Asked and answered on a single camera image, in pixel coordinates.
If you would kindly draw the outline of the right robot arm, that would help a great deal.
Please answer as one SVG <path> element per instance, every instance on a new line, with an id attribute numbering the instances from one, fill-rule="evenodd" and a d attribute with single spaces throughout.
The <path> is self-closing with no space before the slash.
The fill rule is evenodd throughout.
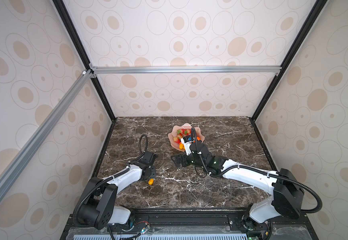
<path id="1" fill-rule="evenodd" d="M 323 207 L 320 196 L 310 187 L 298 182 L 287 169 L 267 171 L 226 157 L 214 156 L 195 128 L 177 130 L 173 140 L 182 151 L 182 154 L 172 157 L 177 167 L 194 166 L 211 178 L 243 182 L 268 193 L 267 199 L 249 205 L 243 215 L 242 222 L 248 230 L 279 216 L 296 220 L 301 213 L 317 213 Z"/>

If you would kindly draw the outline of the pink wavy fruit bowl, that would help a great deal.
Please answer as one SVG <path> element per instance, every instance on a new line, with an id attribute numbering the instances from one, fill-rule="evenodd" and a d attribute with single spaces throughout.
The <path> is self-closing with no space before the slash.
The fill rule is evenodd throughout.
<path id="1" fill-rule="evenodd" d="M 179 143 L 179 144 L 177 144 L 177 143 L 175 143 L 174 142 L 174 140 L 173 140 L 173 138 L 175 138 L 175 137 L 178 137 L 180 140 L 183 138 L 183 137 L 185 137 L 186 135 L 184 134 L 184 132 L 183 132 L 183 134 L 177 134 L 177 130 L 178 129 L 184 129 L 184 131 L 186 130 L 186 129 L 190 129 L 191 130 L 191 128 L 192 128 L 192 126 L 189 124 L 189 123 L 185 123 L 184 125 L 182 125 L 182 126 L 174 126 L 173 127 L 173 129 L 172 129 L 172 131 L 168 134 L 168 138 L 169 138 L 169 141 L 170 141 L 170 143 L 171 143 L 171 146 L 173 147 L 173 148 L 175 148 L 176 150 L 179 150 L 179 151 L 181 151 L 181 152 L 184 152 L 185 150 L 184 149 L 180 149 L 179 148 L 179 144 L 181 144 L 181 143 Z"/>

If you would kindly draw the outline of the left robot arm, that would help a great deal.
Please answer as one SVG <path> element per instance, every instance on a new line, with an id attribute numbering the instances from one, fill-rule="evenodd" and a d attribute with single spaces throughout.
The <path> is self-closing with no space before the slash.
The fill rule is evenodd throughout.
<path id="1" fill-rule="evenodd" d="M 148 151 L 148 136 L 139 139 L 140 155 L 126 167 L 106 178 L 91 178 L 73 211 L 73 222 L 77 227 L 92 227 L 98 230 L 108 225 L 120 225 L 131 230 L 135 225 L 135 214 L 126 207 L 117 207 L 117 195 L 138 181 L 150 181 L 156 176 L 154 162 L 157 154 Z"/>

